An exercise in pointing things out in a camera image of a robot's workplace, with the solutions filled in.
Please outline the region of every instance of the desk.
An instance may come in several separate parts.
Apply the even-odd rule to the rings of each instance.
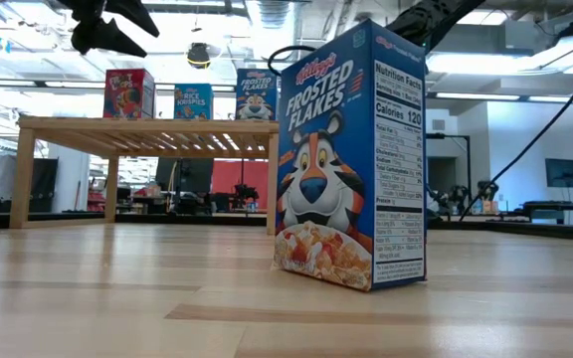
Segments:
[[[60,223],[28,222],[35,139],[109,160],[105,218],[81,221],[82,224],[114,222],[120,156],[269,159],[268,207],[276,207],[278,123],[275,121],[22,116],[19,127],[17,185],[13,192],[11,229],[54,227]],[[267,234],[275,233],[275,222],[276,211],[269,210]],[[61,222],[61,225],[72,224],[72,221]]]

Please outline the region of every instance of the tiger cartoon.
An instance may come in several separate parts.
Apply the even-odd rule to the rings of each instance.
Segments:
[[[244,104],[238,106],[239,119],[266,119],[273,116],[271,106],[265,102],[265,92],[260,94],[245,93],[247,100]]]
[[[293,168],[278,189],[278,232],[307,221],[343,232],[372,254],[372,240],[357,231],[364,204],[364,182],[344,164],[333,144],[343,117],[334,110],[326,128],[292,136],[297,146]]]

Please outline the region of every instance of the rice krispies box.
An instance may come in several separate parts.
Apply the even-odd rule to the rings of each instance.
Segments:
[[[209,84],[174,87],[174,119],[213,119],[214,92]]]
[[[236,119],[276,120],[278,77],[269,70],[239,69]]]
[[[278,267],[366,291],[425,280],[424,63],[365,21],[283,71]]]
[[[145,69],[107,70],[103,118],[153,118],[154,77]]]

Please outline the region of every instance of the froot loops box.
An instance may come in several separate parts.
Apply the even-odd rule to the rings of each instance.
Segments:
[[[174,87],[174,119],[213,119],[214,92],[209,84]]]
[[[426,279],[424,68],[365,21],[282,72],[278,267],[364,291]]]
[[[108,70],[105,73],[104,118],[153,118],[154,77],[145,69]]]
[[[269,70],[238,69],[236,119],[276,120],[278,78]]]

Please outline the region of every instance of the blue cereal box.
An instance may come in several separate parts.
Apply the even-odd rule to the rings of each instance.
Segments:
[[[214,92],[209,84],[174,87],[174,119],[213,119]]]
[[[236,88],[236,119],[276,120],[276,75],[269,70],[239,69]]]
[[[365,291],[426,279],[424,64],[365,21],[283,71],[280,268]]]

